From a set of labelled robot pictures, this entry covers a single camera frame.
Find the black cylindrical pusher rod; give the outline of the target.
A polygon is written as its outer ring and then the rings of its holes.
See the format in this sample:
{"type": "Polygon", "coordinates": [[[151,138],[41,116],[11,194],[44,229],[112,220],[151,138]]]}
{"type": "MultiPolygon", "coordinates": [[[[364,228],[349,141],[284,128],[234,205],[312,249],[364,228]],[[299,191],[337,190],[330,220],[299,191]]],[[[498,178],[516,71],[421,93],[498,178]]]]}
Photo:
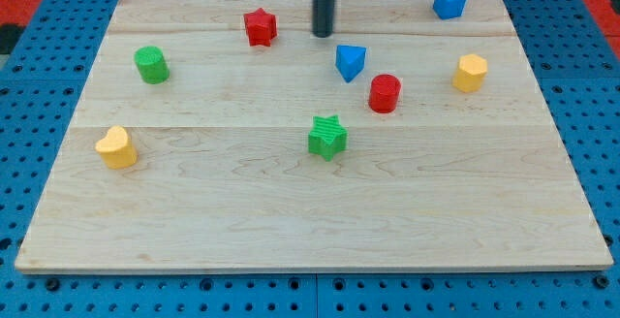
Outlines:
{"type": "Polygon", "coordinates": [[[318,38],[333,33],[335,0],[312,0],[312,33],[318,38]]]}

